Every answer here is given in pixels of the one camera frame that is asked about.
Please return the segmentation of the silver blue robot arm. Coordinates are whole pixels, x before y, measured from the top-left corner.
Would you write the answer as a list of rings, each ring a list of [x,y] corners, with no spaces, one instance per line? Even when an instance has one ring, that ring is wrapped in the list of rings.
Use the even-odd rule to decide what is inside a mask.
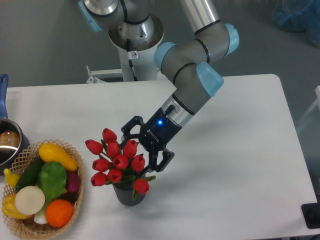
[[[239,46],[239,34],[224,24],[211,0],[183,0],[182,9],[194,33],[183,47],[163,42],[162,21],[150,12],[148,0],[81,0],[78,3],[92,30],[108,31],[117,47],[122,79],[148,81],[162,73],[174,93],[144,122],[133,117],[122,127],[122,142],[137,139],[148,152],[140,172],[161,172],[174,157],[168,142],[221,88],[224,79],[211,64]]]

